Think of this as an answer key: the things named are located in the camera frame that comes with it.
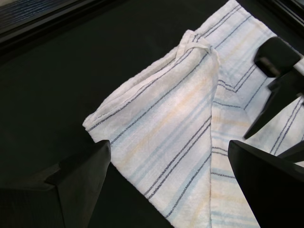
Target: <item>striped towel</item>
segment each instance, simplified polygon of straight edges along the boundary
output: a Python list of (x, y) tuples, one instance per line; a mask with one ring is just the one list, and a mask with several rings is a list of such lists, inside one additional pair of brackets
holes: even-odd
[[(106, 98), (83, 126), (177, 228), (258, 227), (227, 157), (269, 96), (253, 64), (275, 34), (230, 0), (162, 59)], [(246, 143), (278, 155), (303, 140), (294, 101)]]

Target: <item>blue stripe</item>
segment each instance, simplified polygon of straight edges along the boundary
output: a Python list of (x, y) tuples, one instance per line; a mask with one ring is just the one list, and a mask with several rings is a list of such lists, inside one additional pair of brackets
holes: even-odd
[(179, 196), (179, 198), (177, 199), (176, 203), (174, 204), (173, 208), (171, 209), (171, 211), (166, 215), (165, 218), (168, 218), (173, 211), (175, 210), (175, 208), (177, 207), (178, 203), (180, 202), (181, 198), (184, 196), (185, 192), (187, 191), (188, 187), (191, 185), (192, 181), (194, 180), (194, 178), (198, 175), (198, 173), (200, 172), (200, 170), (204, 167), (204, 165), (206, 164), (206, 162), (209, 160), (209, 158), (211, 157), (211, 154), (208, 156), (208, 158), (204, 161), (204, 163), (200, 166), (200, 168), (196, 171), (196, 173), (192, 176), (192, 178), (190, 179), (190, 181), (188, 182), (188, 184), (186, 185), (186, 187), (184, 188), (184, 190), (182, 191), (181, 195)]
[(286, 137), (287, 133), (289, 132), (290, 127), (293, 125), (293, 122), (294, 122), (296, 116), (298, 115), (298, 112), (300, 111), (301, 107), (302, 107), (302, 105), (300, 105), (299, 108), (298, 108), (298, 110), (296, 111), (296, 113), (295, 113), (295, 115), (294, 115), (294, 118), (293, 118), (292, 122), (289, 124), (289, 126), (288, 126), (288, 128), (287, 128), (285, 134), (283, 135), (283, 138), (281, 139), (280, 144), (279, 144), (278, 147), (276, 148), (274, 155), (276, 154), (277, 150), (280, 148), (281, 143), (283, 142), (284, 138)]
[(220, 131), (216, 131), (216, 130), (212, 130), (213, 133), (217, 133), (217, 134), (221, 134), (223, 136), (227, 136), (227, 137), (230, 137), (230, 138), (240, 138), (240, 139), (243, 139), (242, 136), (239, 136), (239, 135), (235, 135), (235, 134), (228, 134), (228, 133), (225, 133), (225, 132), (220, 132)]
[(196, 142), (201, 138), (201, 136), (209, 129), (211, 124), (209, 123), (207, 127), (203, 130), (203, 132), (197, 137), (197, 139), (193, 142), (193, 144), (188, 148), (188, 150), (180, 157), (180, 159), (176, 162), (176, 164), (171, 168), (171, 170), (168, 172), (168, 174), (165, 176), (164, 179), (160, 182), (160, 184), (157, 186), (157, 188), (153, 191), (153, 193), (148, 197), (148, 200), (151, 199), (155, 193), (161, 188), (163, 183), (167, 180), (169, 175), (173, 172), (173, 170), (176, 168), (176, 166), (181, 162), (181, 160), (188, 154), (188, 152), (191, 150), (191, 148), (196, 144)]
[(213, 224), (219, 224), (222, 226), (230, 226), (230, 227), (242, 227), (242, 228), (259, 228), (258, 225), (251, 225), (251, 224), (245, 224), (245, 223), (238, 223), (238, 222), (230, 222), (225, 220), (218, 220), (218, 219), (212, 219)]
[(221, 211), (211, 211), (211, 214), (214, 216), (221, 216), (224, 218), (232, 218), (232, 219), (239, 219), (243, 221), (252, 221), (256, 222), (257, 220), (254, 217), (245, 217), (245, 216), (240, 216), (240, 215), (233, 215), (233, 214), (228, 214), (228, 213), (223, 213)]
[(163, 98), (165, 98), (171, 91), (173, 91), (176, 87), (178, 87), (205, 59), (207, 54), (204, 55), (204, 57), (200, 60), (200, 62), (173, 88), (171, 88), (168, 92), (166, 92), (157, 102), (155, 102), (147, 111), (145, 111), (140, 117), (138, 117), (131, 125), (129, 125), (125, 130), (123, 130), (115, 139), (111, 141), (111, 145), (119, 139), (130, 127), (132, 127), (134, 124), (136, 124), (142, 117), (144, 117), (151, 109), (153, 109)]
[(180, 152), (178, 152), (175, 157), (170, 161), (167, 167), (162, 171), (156, 181), (151, 185), (151, 187), (144, 193), (144, 196), (147, 195), (151, 189), (156, 185), (156, 183), (162, 178), (165, 172), (170, 168), (173, 162), (177, 159), (177, 157), (186, 149), (186, 147), (190, 144), (190, 142), (194, 139), (194, 137), (201, 131), (201, 129), (207, 124), (207, 122), (211, 119), (211, 116), (204, 122), (204, 124), (195, 132), (195, 134), (188, 140), (188, 142), (184, 145)]
[[(205, 108), (206, 108), (208, 105), (210, 105), (210, 103), (211, 103), (210, 94), (214, 94), (215, 90), (216, 90), (216, 86), (214, 86), (214, 87), (212, 88), (212, 90), (209, 91), (208, 94), (207, 94), (206, 96), (204, 96), (204, 98), (201, 100), (201, 102), (199, 103), (199, 105), (196, 106), (196, 107), (191, 111), (191, 113), (190, 113), (187, 117), (185, 117), (183, 121), (181, 121), (181, 122), (179, 123), (179, 125), (176, 127), (176, 129), (178, 129), (179, 133), (178, 133), (178, 135), (172, 140), (172, 143), (175, 143), (176, 141), (180, 140), (181, 135), (186, 131), (186, 129), (189, 128), (189, 124), (186, 124), (183, 128), (182, 128), (182, 125), (186, 122), (186, 120), (188, 120), (188, 119), (193, 115), (193, 113), (200, 107), (200, 105), (201, 105), (202, 103), (205, 102), (205, 100), (206, 100), (207, 98), (208, 98), (209, 100), (208, 100), (208, 101), (206, 102), (206, 104), (200, 109), (200, 111), (199, 111), (197, 114), (195, 114), (195, 115), (193, 116), (192, 119), (197, 119), (199, 116), (201, 116), (201, 114), (202, 114), (202, 112), (205, 110)], [(149, 155), (149, 157), (147, 157), (146, 160), (145, 160), (144, 162), (142, 162), (142, 164), (133, 172), (133, 174), (130, 176), (130, 179), (133, 179), (134, 176), (135, 176), (136, 174), (138, 174), (138, 173), (141, 171), (141, 169), (143, 169), (143, 168), (145, 167), (145, 165), (147, 164), (147, 162), (150, 161), (150, 160), (152, 159), (152, 157), (153, 157), (154, 155), (157, 154), (157, 152), (162, 148), (162, 146), (163, 146), (163, 145), (164, 145), (164, 144), (165, 144), (165, 143), (166, 143), (166, 142), (167, 142), (167, 141), (168, 141), (176, 132), (177, 132), (176, 130), (175, 130), (175, 131), (172, 131), (172, 132), (169, 134), (169, 136), (168, 136), (167, 138), (165, 138), (165, 139), (160, 143), (160, 145), (159, 145), (159, 146), (158, 146), (158, 147)], [(167, 145), (167, 146), (163, 149), (163, 151), (166, 151), (166, 150), (168, 150), (168, 149), (170, 149), (170, 148), (171, 148), (171, 144)], [(150, 169), (151, 169), (152, 167), (154, 167), (155, 163), (156, 163), (157, 161), (159, 161), (159, 160), (163, 157), (163, 155), (164, 155), (164, 153), (161, 153), (157, 158), (155, 158), (155, 160), (149, 165), (149, 167), (148, 167), (145, 171), (142, 172), (142, 174), (140, 175), (140, 177), (133, 181), (134, 185), (137, 185), (137, 184), (145, 177), (145, 175), (147, 175), (147, 173), (150, 171)]]
[(90, 129), (88, 129), (87, 131), (90, 132), (91, 130), (93, 130), (94, 128), (96, 128), (98, 125), (100, 125), (101, 123), (103, 123), (104, 121), (108, 120), (109, 118), (111, 118), (112, 116), (114, 116), (115, 114), (119, 113), (121, 110), (123, 110), (125, 107), (127, 107), (130, 103), (132, 103), (136, 98), (138, 98), (144, 91), (146, 91), (146, 89), (148, 89), (150, 86), (152, 86), (158, 79), (160, 79), (161, 77), (163, 77), (165, 74), (167, 74), (168, 72), (170, 72), (172, 69), (174, 69), (177, 65), (179, 65), (182, 61), (184, 61), (189, 55), (191, 51), (187, 51), (184, 55), (182, 55), (177, 61), (176, 64), (171, 67), (167, 72), (165, 72), (164, 74), (162, 74), (161, 76), (159, 76), (158, 78), (154, 79), (152, 82), (150, 82), (140, 93), (138, 93), (131, 101), (127, 102), (123, 107), (121, 107), (120, 109), (117, 109), (114, 113), (112, 113), (111, 115), (107, 116), (106, 118), (102, 119), (101, 121), (99, 121), (98, 123), (96, 123), (93, 127), (91, 127)]
[(222, 140), (223, 142), (227, 142), (227, 143), (230, 142), (230, 140), (231, 140), (231, 139), (225, 139), (225, 138), (220, 137), (220, 136), (213, 136), (212, 138), (213, 138), (213, 139), (220, 139), (220, 140)]
[(279, 141), (279, 139), (280, 139), (280, 137), (281, 137), (283, 131), (284, 131), (285, 128), (287, 127), (287, 124), (289, 123), (290, 119), (291, 119), (292, 116), (294, 115), (294, 112), (295, 112), (295, 110), (296, 110), (296, 108), (297, 108), (297, 106), (299, 105), (300, 102), (301, 102), (301, 99), (299, 99), (298, 103), (296, 103), (296, 105), (295, 105), (293, 111), (291, 112), (291, 115), (289, 116), (289, 118), (287, 119), (287, 122), (285, 123), (285, 126), (283, 127), (283, 129), (281, 130), (279, 136), (277, 137), (277, 139), (276, 139), (276, 141), (275, 141), (275, 144), (272, 146), (272, 148), (271, 148), (271, 150), (270, 150), (270, 153), (274, 150), (274, 148), (275, 148), (277, 142)]

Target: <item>dish towel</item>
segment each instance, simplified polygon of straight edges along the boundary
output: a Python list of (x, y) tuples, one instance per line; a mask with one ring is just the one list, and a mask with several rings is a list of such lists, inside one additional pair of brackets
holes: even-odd
[[(230, 0), (106, 98), (83, 126), (109, 139), (112, 163), (177, 228), (258, 227), (227, 149), (266, 102), (256, 50), (275, 36)], [(278, 155), (303, 140), (298, 99), (246, 143)]]

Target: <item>black surface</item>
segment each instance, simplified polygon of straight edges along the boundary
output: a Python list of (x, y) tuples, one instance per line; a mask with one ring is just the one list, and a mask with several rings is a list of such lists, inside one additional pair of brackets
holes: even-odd
[(111, 159), (102, 140), (0, 187), (1, 228), (87, 228)]
[(261, 228), (302, 223), (303, 167), (237, 140), (230, 141), (228, 158)]
[[(84, 119), (225, 2), (130, 0), (102, 15), (98, 11), (79, 18), (2, 57), (0, 181), (31, 174), (93, 144), (81, 126)], [(254, 1), (240, 2), (274, 32), (302, 47), (300, 38)], [(91, 228), (101, 225), (170, 227), (112, 165), (90, 223)]]
[(16, 0), (0, 7), (0, 31), (71, 0)]

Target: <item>yellow stripe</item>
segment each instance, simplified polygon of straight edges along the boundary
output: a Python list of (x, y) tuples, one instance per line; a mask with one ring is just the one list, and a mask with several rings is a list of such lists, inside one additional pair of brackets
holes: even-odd
[[(213, 67), (212, 70), (209, 73), (206, 73), (207, 75), (213, 75), (218, 70), (218, 64), (216, 67)], [(178, 113), (180, 110), (187, 108), (185, 104), (197, 93), (201, 87), (203, 87), (206, 82), (210, 81), (212, 77), (208, 77), (207, 79), (203, 79), (200, 83), (198, 83), (183, 99), (182, 101), (175, 106), (175, 108), (167, 114), (167, 116), (160, 121), (155, 128), (150, 131), (145, 137), (142, 138), (142, 140), (136, 145), (136, 147), (126, 155), (124, 160), (119, 164), (121, 166), (125, 165), (148, 141), (150, 138), (152, 138), (166, 123), (168, 120), (170, 120), (176, 113)]]
[(200, 215), (201, 210), (203, 209), (204, 206), (207, 206), (208, 204), (205, 202), (210, 202), (210, 195), (208, 195), (208, 197), (205, 197), (200, 203), (199, 205), (196, 207), (195, 211), (194, 211), (194, 215), (193, 218), (191, 220), (190, 225), (188, 226), (189, 228), (193, 228), (194, 225), (196, 224), (196, 221)]
[(245, 43), (245, 41), (248, 39), (248, 37), (252, 36), (253, 33), (256, 32), (256, 30), (260, 28), (258, 24), (256, 24), (256, 26), (246, 35), (244, 36), (244, 38), (238, 43), (238, 45), (236, 45), (233, 50), (224, 58), (221, 59), (221, 63), (225, 63), (232, 55), (234, 55), (234, 53), (236, 51), (238, 51), (240, 49), (240, 47)]
[(247, 200), (245, 198), (234, 197), (234, 196), (229, 196), (229, 195), (221, 195), (221, 194), (214, 193), (214, 192), (211, 194), (211, 198), (225, 200), (225, 201), (233, 201), (235, 203), (241, 203), (241, 204), (248, 204)]
[(237, 126), (241, 126), (241, 127), (249, 127), (250, 126), (250, 124), (248, 122), (222, 119), (219, 116), (213, 116), (212, 117), (212, 122), (217, 122), (217, 124), (220, 123), (220, 124), (237, 125)]

